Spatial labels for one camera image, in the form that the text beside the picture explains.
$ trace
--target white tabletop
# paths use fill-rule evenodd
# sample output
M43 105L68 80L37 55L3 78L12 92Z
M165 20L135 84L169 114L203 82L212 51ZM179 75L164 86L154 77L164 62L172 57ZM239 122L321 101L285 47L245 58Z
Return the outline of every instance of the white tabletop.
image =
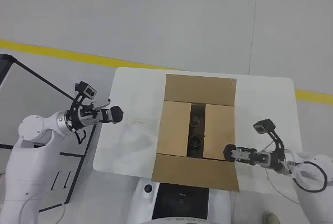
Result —
M288 78L235 74L118 68L110 93L111 106L124 111L116 125L102 126L93 168L97 171L151 178L156 156L166 74L183 74L237 79L235 99L236 145L263 149L271 142L267 134L257 134L253 124L270 118L285 148L302 151L296 96ZM277 194L260 166L236 163L240 190ZM296 197L292 180L269 171L275 187Z

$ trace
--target box flap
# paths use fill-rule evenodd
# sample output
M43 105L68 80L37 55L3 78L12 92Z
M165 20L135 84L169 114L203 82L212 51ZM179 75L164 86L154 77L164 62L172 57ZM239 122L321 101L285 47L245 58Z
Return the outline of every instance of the box flap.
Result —
M164 101L157 153L186 156L191 104Z
M234 106L236 79L167 74L166 101Z
M237 191L233 162L157 154L152 181Z
M224 160L223 150L234 144L234 107L206 104L204 158Z

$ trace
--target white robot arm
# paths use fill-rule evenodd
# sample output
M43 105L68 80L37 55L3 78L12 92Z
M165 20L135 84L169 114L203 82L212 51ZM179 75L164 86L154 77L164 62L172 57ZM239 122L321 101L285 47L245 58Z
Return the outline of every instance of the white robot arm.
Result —
M254 128L258 133L267 133L272 138L275 150L257 151L229 144L223 152L226 161L260 165L291 176L299 203L310 223L333 223L333 160L324 155L300 153L297 161L286 162L285 149L274 131L273 122L270 119L262 120L254 124Z
M76 86L78 95L70 110L57 112L49 118L31 115L19 128L20 135L13 147L6 168L6 194L0 212L0 224L37 223L39 204L46 181L58 166L61 141L65 136L96 123L118 123L123 112L118 106L102 109L105 103L82 105L93 99L96 91L84 82Z

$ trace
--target open cardboard box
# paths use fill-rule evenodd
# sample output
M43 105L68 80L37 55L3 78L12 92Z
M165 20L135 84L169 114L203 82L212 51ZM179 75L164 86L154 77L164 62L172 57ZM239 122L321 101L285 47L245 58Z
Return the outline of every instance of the open cardboard box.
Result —
M240 191L223 157L235 141L235 93L235 79L166 75L153 181Z

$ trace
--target gray floor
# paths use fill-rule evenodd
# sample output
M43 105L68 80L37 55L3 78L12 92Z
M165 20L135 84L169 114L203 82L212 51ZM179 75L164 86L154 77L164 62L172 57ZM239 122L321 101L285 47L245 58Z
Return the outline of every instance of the gray floor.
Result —
M0 0L0 39L190 71L289 77L296 88L333 94L333 0ZM99 97L109 94L114 68L0 52L68 93L84 80ZM303 150L333 158L333 106L297 105ZM95 172L93 150L88 158L62 223L124 223L137 179ZM308 223L281 196L233 199L234 223L261 223L264 212L282 224ZM41 223L60 212L42 213Z

